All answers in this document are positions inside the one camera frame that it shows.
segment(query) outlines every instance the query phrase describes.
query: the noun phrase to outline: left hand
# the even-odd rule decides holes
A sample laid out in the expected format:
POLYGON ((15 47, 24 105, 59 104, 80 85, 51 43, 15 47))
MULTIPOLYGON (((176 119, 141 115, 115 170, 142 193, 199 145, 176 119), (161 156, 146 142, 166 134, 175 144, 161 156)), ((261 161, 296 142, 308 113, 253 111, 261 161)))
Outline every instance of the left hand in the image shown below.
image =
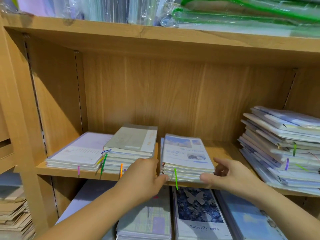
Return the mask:
POLYGON ((155 196, 169 180, 168 175, 156 176, 158 162, 156 158, 137 159, 115 185, 115 189, 130 199, 131 207, 155 196))

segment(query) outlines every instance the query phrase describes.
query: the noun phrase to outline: butterfly notebook cover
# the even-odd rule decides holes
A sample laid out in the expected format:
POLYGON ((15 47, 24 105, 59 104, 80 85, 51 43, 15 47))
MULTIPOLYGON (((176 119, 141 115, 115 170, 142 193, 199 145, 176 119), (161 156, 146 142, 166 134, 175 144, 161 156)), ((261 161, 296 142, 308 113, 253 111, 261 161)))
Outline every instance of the butterfly notebook cover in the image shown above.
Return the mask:
POLYGON ((227 191, 220 191, 227 208, 245 240, 287 240, 263 210, 227 191))
POLYGON ((179 237, 195 239, 232 239, 212 190, 173 188, 175 217, 179 237))
POLYGON ((125 214, 118 223, 117 234, 164 235, 171 238, 170 186, 163 186, 149 201, 125 214))

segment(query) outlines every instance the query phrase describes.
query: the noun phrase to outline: gray notebook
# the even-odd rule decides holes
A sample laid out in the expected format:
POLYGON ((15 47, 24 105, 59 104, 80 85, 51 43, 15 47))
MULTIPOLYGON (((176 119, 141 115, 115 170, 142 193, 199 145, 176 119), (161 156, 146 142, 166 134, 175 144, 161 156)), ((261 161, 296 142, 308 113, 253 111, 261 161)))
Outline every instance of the gray notebook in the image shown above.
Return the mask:
POLYGON ((103 150, 116 154, 153 156, 156 138, 156 126, 124 124, 104 145, 103 150))

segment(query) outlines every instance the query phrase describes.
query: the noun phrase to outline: right hand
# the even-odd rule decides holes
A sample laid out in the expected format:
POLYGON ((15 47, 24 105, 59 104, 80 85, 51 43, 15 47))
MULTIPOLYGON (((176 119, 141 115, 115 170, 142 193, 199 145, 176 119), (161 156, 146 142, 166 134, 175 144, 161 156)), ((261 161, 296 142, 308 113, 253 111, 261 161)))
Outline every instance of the right hand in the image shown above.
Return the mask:
POLYGON ((271 189, 241 162, 219 158, 213 160, 218 163, 215 173, 200 175, 200 180, 211 188, 229 191, 252 203, 255 203, 262 193, 271 189))

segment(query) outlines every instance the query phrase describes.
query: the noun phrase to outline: wooden shelf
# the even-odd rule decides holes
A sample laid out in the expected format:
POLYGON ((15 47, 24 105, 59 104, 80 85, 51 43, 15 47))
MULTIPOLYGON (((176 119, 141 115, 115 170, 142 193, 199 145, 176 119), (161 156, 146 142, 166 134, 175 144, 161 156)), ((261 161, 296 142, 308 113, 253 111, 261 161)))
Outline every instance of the wooden shelf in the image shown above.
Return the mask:
MULTIPOLYGON (((240 161, 243 163, 250 171, 256 175, 258 178, 259 176, 254 171, 254 169, 250 166, 250 164, 244 159, 244 157, 239 152, 238 148, 230 143, 230 142, 219 142, 219 141, 203 141, 205 144, 205 148, 214 164, 217 166, 216 162, 213 161, 214 157, 218 158, 228 158, 240 161)), ((156 145, 156 152, 155 155, 158 155, 158 145, 156 145)), ((111 181, 118 181, 120 178, 119 174, 113 173, 103 173, 102 177, 100 178, 100 171, 99 172, 91 172, 91 171, 84 171, 81 170, 80 176, 78 176, 78 171, 75 169, 61 169, 61 168, 51 168, 46 166, 46 162, 42 162, 36 168, 36 173, 39 175, 50 175, 50 176, 61 176, 61 177, 73 177, 73 178, 83 178, 83 179, 102 179, 102 180, 111 180, 111 181)), ((168 185, 175 186, 175 182, 168 182, 168 185)), ((194 187, 194 188, 205 188, 206 186, 199 183, 187 183, 187 182, 178 182, 178 186, 181 187, 194 187)), ((283 195, 294 195, 294 196, 304 196, 304 197, 317 197, 311 194, 306 193, 299 193, 289 190, 281 190, 274 188, 276 191, 283 195)))
POLYGON ((320 39, 3 14, 3 25, 85 51, 273 66, 316 65, 320 39))
POLYGON ((0 174, 15 166, 14 149, 12 144, 0 144, 0 174))

